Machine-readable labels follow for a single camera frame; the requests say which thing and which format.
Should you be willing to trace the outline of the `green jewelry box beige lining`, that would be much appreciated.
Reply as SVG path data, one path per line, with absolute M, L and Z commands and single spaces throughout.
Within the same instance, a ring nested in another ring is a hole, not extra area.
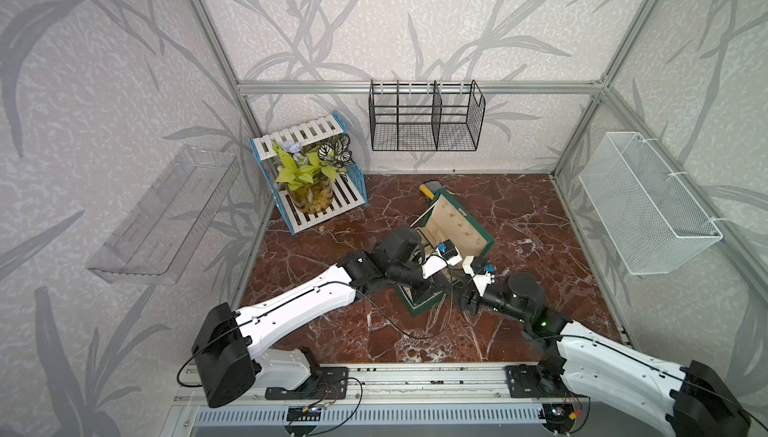
M 428 201 L 427 211 L 414 222 L 425 249 L 451 240 L 463 256 L 486 257 L 495 239 L 445 189 Z M 444 300 L 444 293 L 428 294 L 425 288 L 396 287 L 411 316 L 419 316 Z

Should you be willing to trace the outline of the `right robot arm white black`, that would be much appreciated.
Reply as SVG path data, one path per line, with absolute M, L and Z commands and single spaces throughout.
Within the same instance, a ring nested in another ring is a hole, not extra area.
M 485 307 L 522 323 L 525 340 L 544 353 L 540 374 L 552 385 L 593 397 L 664 436 L 746 436 L 757 421 L 711 367 L 663 361 L 590 330 L 550 308 L 527 273 L 511 275 L 504 287 L 491 273 L 453 274 L 463 284 L 463 309 Z

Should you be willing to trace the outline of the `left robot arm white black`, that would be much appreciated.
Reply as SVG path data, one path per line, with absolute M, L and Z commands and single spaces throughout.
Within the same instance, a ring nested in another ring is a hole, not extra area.
M 389 284 L 431 283 L 431 277 L 463 260 L 447 240 L 426 252 L 420 233 L 396 228 L 372 249 L 350 252 L 317 277 L 265 302 L 237 310 L 212 308 L 192 344 L 190 361 L 211 408 L 220 408 L 253 386 L 294 391 L 316 388 L 321 367 L 307 351 L 274 344 L 303 325 L 379 291 Z

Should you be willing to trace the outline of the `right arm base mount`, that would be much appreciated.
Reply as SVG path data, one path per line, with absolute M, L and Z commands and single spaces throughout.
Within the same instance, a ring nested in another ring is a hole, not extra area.
M 503 371 L 511 398 L 582 398 L 565 385 L 562 364 L 513 364 Z

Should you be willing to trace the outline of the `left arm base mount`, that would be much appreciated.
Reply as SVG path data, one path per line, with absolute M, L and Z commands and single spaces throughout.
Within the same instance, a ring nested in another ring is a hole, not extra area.
M 293 351 L 270 350 L 267 355 L 276 365 L 278 381 L 267 386 L 267 400 L 342 400 L 346 398 L 349 368 L 323 367 L 312 351 L 301 347 Z

